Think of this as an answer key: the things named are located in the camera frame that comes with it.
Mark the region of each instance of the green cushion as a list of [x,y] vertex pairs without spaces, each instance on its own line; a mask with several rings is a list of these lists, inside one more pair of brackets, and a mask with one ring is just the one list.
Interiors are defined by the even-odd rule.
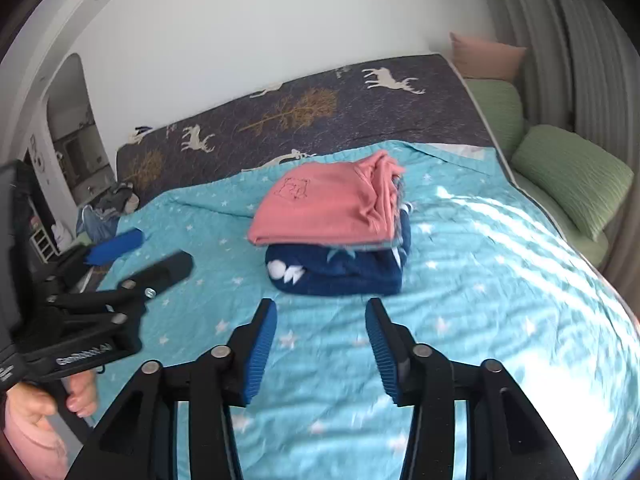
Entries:
[[571,222],[571,219],[558,205],[558,202],[545,193],[544,190],[540,189],[532,181],[527,180],[515,171],[513,172],[513,175],[516,178],[518,186],[538,202],[556,221],[569,245],[581,253],[582,256],[587,258],[591,265],[594,267],[599,266],[609,249],[609,241],[605,234],[600,233],[596,241],[590,240],[580,232],[573,222]]
[[511,165],[549,193],[594,241],[622,204],[634,177],[624,162],[596,144],[548,124],[529,130]]
[[525,133],[522,101],[516,87],[497,79],[467,79],[466,85],[476,98],[504,156],[510,159]]

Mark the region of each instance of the doorway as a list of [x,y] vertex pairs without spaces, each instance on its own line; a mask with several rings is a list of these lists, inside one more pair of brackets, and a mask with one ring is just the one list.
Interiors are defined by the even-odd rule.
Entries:
[[66,58],[49,87],[47,124],[66,184],[82,207],[115,178],[95,125],[78,54]]

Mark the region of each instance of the curtain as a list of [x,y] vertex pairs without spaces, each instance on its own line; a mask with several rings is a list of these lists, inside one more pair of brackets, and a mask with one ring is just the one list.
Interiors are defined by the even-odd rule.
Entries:
[[576,80],[575,131],[636,174],[606,227],[610,248],[600,270],[640,316],[640,56],[602,0],[488,0],[498,40],[528,46],[518,89],[530,124],[566,127],[570,69],[558,19],[571,34]]

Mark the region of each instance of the pink pillow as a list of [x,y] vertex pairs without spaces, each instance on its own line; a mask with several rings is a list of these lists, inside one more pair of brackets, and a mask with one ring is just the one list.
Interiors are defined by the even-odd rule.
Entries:
[[450,34],[453,64],[462,77],[513,81],[527,52],[526,47]]

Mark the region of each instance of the light blue bedspread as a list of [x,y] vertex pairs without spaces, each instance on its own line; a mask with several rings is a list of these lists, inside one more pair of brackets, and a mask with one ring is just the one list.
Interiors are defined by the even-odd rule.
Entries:
[[[491,148],[460,156],[389,141],[314,160],[357,160],[380,148],[406,168],[406,200],[415,206],[403,293],[383,300],[393,321],[451,360],[503,361],[578,476],[610,478],[640,420],[640,344],[613,291],[511,187]],[[178,249],[193,255],[195,268],[149,302],[143,351],[100,376],[102,409],[145,360],[192,360],[248,322],[260,298],[273,298],[278,327],[260,393],[232,411],[245,479],[394,480],[411,409],[396,408],[383,391],[365,330],[369,298],[279,292],[264,248],[245,238],[261,198],[295,164],[172,190],[120,222],[120,232],[137,227],[146,242],[114,264],[103,288]],[[462,479],[459,404],[454,476]],[[181,406],[183,479],[186,412]]]

